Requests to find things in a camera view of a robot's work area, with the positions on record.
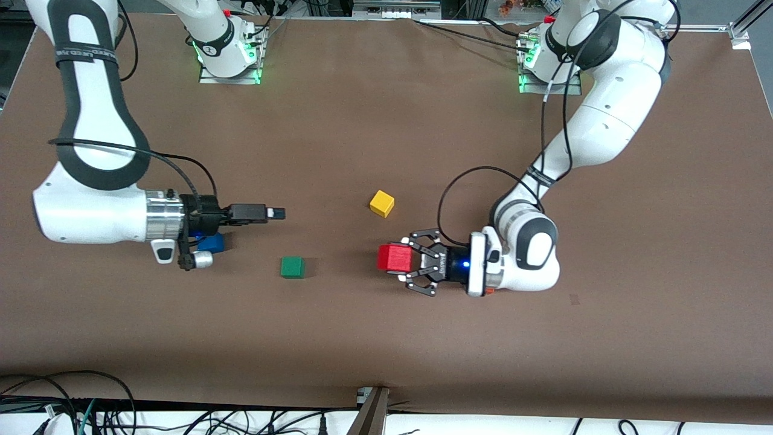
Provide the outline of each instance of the blue cube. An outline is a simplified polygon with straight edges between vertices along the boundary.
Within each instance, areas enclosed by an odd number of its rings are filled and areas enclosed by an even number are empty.
[[[215,235],[207,236],[204,240],[199,242],[196,248],[200,251],[209,251],[213,254],[223,252],[226,250],[226,245],[223,242],[223,235],[217,233]]]

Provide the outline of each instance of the brown paper sheet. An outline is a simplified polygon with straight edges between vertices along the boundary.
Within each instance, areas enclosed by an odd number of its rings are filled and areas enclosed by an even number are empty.
[[[462,170],[521,173],[536,155],[541,96],[518,93],[512,51],[405,20],[293,20],[270,41],[263,84],[200,85],[176,17],[132,21],[141,57],[124,91],[152,148],[204,162],[221,204],[288,219],[229,231],[231,250],[188,273],[144,244],[46,240],[30,195],[56,162],[45,142],[64,107],[39,34],[0,117],[0,371],[101,369],[139,399],[351,406],[357,387],[388,385],[416,411],[773,423],[773,123],[727,35],[680,35],[632,144],[547,195],[559,283],[474,300],[412,293],[375,253],[433,227]],[[129,39],[119,55],[127,71]],[[185,190],[160,163],[140,187]],[[460,182],[447,231],[480,229],[508,187],[496,173]],[[397,199],[387,219],[367,207],[378,189]],[[282,279],[284,255],[312,276]]]

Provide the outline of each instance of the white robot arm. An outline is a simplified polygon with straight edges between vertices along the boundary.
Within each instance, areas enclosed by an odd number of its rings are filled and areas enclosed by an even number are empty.
[[[158,0],[182,20],[204,67],[214,76],[233,77],[257,61],[252,22],[226,16],[217,0]]]
[[[437,230],[414,232],[401,244],[421,252],[421,269],[391,272],[409,289],[430,296],[442,281],[464,284],[470,296],[484,296],[487,289],[540,291],[555,285],[558,230],[535,197],[572,168],[606,163],[628,145],[669,73],[667,44],[649,20],[665,23],[673,13],[664,0],[565,1],[557,21],[540,27],[541,44],[530,69],[546,82],[563,83],[572,67],[564,60],[575,59],[593,77],[592,90],[566,130],[494,205],[489,226],[471,234],[469,246],[443,245]],[[433,244],[419,245],[421,236]],[[429,285],[418,286],[413,281],[418,276],[429,278]]]
[[[48,239],[146,241],[160,263],[172,262],[177,246],[178,264],[190,270],[209,266],[212,256],[191,252],[195,242],[189,236],[284,218],[284,209],[263,204],[220,208],[214,195],[139,189],[136,183],[153,152],[121,90],[113,47],[116,0],[28,0],[27,5],[54,45],[66,99],[60,137],[53,141],[59,162],[32,194],[38,226]]]

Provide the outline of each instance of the yellow cube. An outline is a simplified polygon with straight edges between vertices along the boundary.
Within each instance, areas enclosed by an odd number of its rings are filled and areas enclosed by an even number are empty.
[[[389,216],[389,212],[392,211],[393,207],[394,198],[382,190],[376,192],[376,196],[370,200],[370,210],[382,218]]]

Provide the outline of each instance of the cable connector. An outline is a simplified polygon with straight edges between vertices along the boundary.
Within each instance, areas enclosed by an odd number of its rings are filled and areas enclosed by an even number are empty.
[[[669,31],[666,30],[666,25],[662,24],[660,22],[655,22],[652,24],[653,27],[655,27],[655,33],[658,34],[658,37],[660,39],[667,39],[669,37]]]
[[[328,419],[325,413],[319,417],[319,435],[328,435]]]
[[[53,409],[52,404],[49,403],[48,405],[46,405],[45,410],[46,410],[46,414],[48,414],[49,420],[51,420],[53,417],[56,416],[56,411]]]

